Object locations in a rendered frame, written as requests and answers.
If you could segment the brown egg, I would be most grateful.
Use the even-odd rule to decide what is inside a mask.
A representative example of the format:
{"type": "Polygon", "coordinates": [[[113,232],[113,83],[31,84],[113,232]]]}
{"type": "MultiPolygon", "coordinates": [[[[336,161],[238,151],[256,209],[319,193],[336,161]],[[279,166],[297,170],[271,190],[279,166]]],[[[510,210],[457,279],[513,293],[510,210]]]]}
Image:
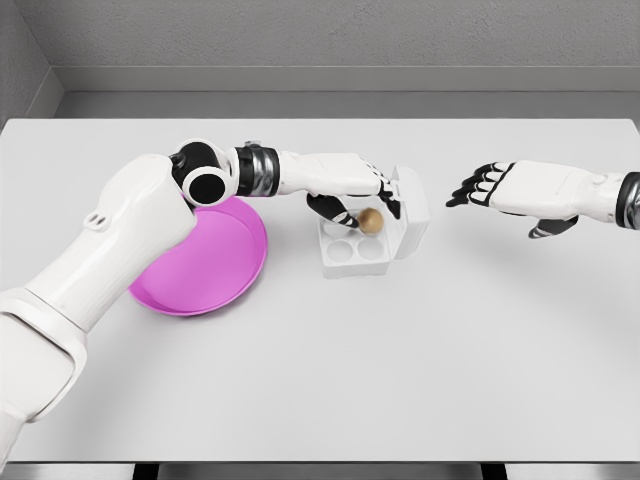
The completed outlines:
{"type": "Polygon", "coordinates": [[[366,235],[377,235],[384,229],[384,216],[375,208],[365,208],[357,215],[359,229],[366,235]]]}

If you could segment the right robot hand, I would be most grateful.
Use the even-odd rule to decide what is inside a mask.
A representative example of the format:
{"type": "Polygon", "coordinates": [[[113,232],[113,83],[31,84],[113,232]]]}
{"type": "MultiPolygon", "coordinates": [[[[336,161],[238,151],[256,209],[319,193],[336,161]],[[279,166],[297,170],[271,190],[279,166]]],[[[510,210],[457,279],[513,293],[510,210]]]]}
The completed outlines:
{"type": "Polygon", "coordinates": [[[589,172],[567,165],[518,161],[495,162],[477,168],[451,194],[446,206],[474,204],[513,216],[538,220],[531,239],[564,233],[579,218],[575,205],[579,185],[589,172]]]}

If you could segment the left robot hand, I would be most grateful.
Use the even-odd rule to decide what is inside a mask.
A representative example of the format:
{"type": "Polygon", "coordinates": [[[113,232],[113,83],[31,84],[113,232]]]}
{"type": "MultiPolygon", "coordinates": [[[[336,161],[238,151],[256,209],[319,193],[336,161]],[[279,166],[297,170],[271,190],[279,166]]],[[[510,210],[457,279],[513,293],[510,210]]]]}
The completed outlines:
{"type": "Polygon", "coordinates": [[[358,228],[359,221],[348,212],[340,198],[377,196],[394,218],[400,219],[400,201],[390,180],[357,154],[311,154],[303,156],[302,160],[310,169],[310,183],[305,187],[307,205],[322,218],[358,228]]]}

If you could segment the pink round plate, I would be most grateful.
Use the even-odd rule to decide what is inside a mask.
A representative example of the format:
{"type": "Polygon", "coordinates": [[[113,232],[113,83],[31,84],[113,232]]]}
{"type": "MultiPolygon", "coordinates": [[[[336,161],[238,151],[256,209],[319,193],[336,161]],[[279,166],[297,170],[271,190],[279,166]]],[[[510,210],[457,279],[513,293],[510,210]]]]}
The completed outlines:
{"type": "Polygon", "coordinates": [[[264,265],[268,237],[259,214],[232,197],[195,210],[189,236],[158,258],[129,287],[147,308],[172,316],[217,310],[241,296],[264,265]]]}

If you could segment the white egg box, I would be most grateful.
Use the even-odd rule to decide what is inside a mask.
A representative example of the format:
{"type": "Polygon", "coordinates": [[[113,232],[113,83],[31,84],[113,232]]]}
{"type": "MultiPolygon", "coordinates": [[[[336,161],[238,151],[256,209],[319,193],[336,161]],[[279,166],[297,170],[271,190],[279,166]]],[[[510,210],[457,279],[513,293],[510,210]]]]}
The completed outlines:
{"type": "Polygon", "coordinates": [[[323,275],[326,278],[383,275],[390,263],[412,255],[419,247],[431,215],[419,174],[397,166],[391,184],[401,204],[401,218],[395,219],[385,205],[377,210],[384,218],[376,234],[319,220],[318,235],[323,275]]]}

